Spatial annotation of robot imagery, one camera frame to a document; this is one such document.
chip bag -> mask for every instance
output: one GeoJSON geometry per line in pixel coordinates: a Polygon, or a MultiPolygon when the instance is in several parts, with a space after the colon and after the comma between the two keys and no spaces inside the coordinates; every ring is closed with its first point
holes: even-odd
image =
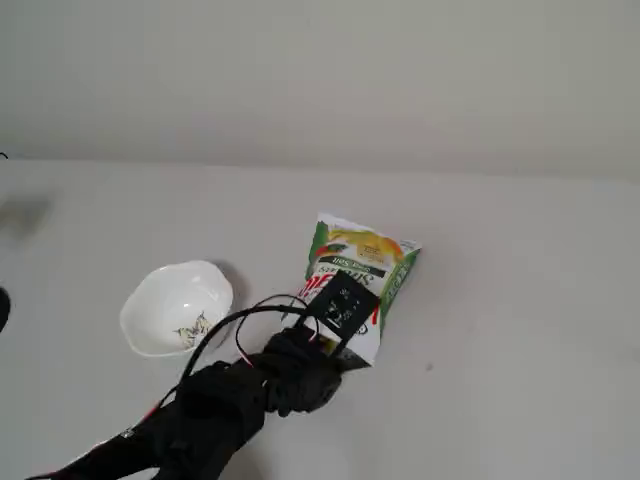
{"type": "MultiPolygon", "coordinates": [[[[297,296],[310,302],[336,271],[343,270],[380,297],[378,308],[340,354],[346,368],[373,365],[389,308],[420,249],[415,242],[394,240],[348,220],[319,214],[309,250],[306,283],[297,296]]],[[[283,322],[291,326],[295,316],[288,315],[283,322]]],[[[315,329],[313,320],[308,319],[306,325],[315,329]]],[[[320,324],[320,336],[327,351],[340,342],[340,338],[324,324],[320,324]]]]}

white wall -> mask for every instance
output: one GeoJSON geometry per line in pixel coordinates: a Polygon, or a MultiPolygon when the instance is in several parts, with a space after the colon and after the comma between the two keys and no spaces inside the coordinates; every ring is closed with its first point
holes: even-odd
{"type": "Polygon", "coordinates": [[[631,0],[4,0],[16,156],[640,179],[631,0]]]}
{"type": "Polygon", "coordinates": [[[0,243],[16,304],[0,334],[3,479],[61,465],[176,381],[186,360],[141,358],[118,326],[146,273],[224,259],[245,304],[294,291],[320,209],[424,254],[376,366],[313,415],[271,416],[226,479],[638,478],[640,186],[0,162],[11,194],[53,208],[0,243]]]}

black object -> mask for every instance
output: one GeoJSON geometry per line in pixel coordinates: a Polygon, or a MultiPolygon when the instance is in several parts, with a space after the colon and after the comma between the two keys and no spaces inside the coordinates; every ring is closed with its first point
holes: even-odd
{"type": "MultiPolygon", "coordinates": [[[[308,314],[342,339],[331,352],[332,357],[337,357],[344,350],[378,302],[378,297],[342,270],[338,270],[327,286],[311,301],[308,314]]],[[[304,318],[301,317],[296,325],[303,322],[304,318]]]]}
{"type": "MultiPolygon", "coordinates": [[[[359,288],[339,277],[325,288],[333,293],[312,302],[318,315],[344,308],[343,313],[353,312],[349,318],[360,317],[365,305],[371,306],[359,288]]],[[[303,326],[312,305],[257,306],[223,319],[198,344],[178,385],[140,423],[62,470],[27,480],[115,480],[153,467],[160,469],[154,480],[217,479],[231,456],[262,428],[265,412],[277,411],[281,417],[312,412],[326,405],[340,386],[340,361],[310,341],[314,332],[303,326]],[[250,355],[253,366],[244,360],[216,362],[191,375],[206,343],[224,325],[266,311],[299,314],[301,320],[271,337],[262,353],[250,355]],[[173,391],[174,401],[162,406],[173,391]]],[[[345,324],[344,335],[353,329],[345,324]]]]}
{"type": "Polygon", "coordinates": [[[0,332],[7,324],[9,320],[9,314],[11,313],[11,299],[7,291],[0,287],[0,332]]]}

white table surface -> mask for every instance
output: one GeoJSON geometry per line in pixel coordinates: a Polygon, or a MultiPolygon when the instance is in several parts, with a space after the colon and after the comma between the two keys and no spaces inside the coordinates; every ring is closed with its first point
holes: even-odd
{"type": "MultiPolygon", "coordinates": [[[[15,301],[0,334],[3,479],[63,466],[175,382],[186,359],[141,358],[118,325],[147,272],[222,260],[242,304],[295,291],[318,210],[424,254],[376,366],[312,415],[271,416],[224,478],[640,474],[639,186],[0,162],[9,197],[51,209],[26,239],[0,231],[15,301]]],[[[257,347],[273,324],[252,325],[257,347]]]]}

ceramic bowl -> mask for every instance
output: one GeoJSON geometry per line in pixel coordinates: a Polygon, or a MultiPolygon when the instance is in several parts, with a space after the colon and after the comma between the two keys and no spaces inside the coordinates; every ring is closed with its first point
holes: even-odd
{"type": "MultiPolygon", "coordinates": [[[[228,314],[232,301],[231,284],[212,263],[167,265],[147,275],[127,299],[120,326],[140,355],[181,355],[195,349],[228,314]]],[[[221,332],[212,344],[223,338],[221,332]]]]}

